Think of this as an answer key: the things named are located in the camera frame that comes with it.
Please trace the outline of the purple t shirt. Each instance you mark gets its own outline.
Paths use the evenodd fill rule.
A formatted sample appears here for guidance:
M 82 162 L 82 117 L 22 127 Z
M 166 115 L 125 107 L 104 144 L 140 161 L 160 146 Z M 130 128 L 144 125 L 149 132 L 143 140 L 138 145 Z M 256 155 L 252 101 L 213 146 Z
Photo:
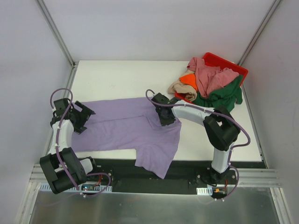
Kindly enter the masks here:
M 135 149 L 137 167 L 164 179 L 178 150 L 181 122 L 161 126 L 146 98 L 85 102 L 94 110 L 86 130 L 72 135 L 74 152 Z

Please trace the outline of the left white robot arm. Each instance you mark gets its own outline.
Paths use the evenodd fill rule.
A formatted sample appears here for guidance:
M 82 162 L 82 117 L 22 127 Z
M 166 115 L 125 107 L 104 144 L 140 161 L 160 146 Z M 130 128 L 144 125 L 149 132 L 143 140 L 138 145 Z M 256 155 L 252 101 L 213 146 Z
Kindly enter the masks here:
M 72 135 L 82 134 L 85 123 L 95 112 L 82 103 L 68 98 L 54 101 L 50 125 L 53 139 L 49 153 L 40 158 L 40 166 L 54 194 L 59 194 L 85 182 L 95 181 L 99 171 L 92 157 L 79 159 L 71 147 Z

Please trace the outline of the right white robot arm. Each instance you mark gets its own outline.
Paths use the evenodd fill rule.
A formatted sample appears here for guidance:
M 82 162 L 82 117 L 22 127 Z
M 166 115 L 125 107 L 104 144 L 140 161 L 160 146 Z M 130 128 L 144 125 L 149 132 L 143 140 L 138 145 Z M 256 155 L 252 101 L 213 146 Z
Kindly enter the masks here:
M 162 126 L 181 118 L 205 128 L 209 142 L 214 147 L 214 155 L 209 170 L 200 178 L 212 186 L 223 183 L 229 171 L 230 150 L 241 131 L 227 109 L 223 106 L 217 109 L 200 107 L 179 98 L 168 99 L 161 93 L 149 100 L 155 106 Z

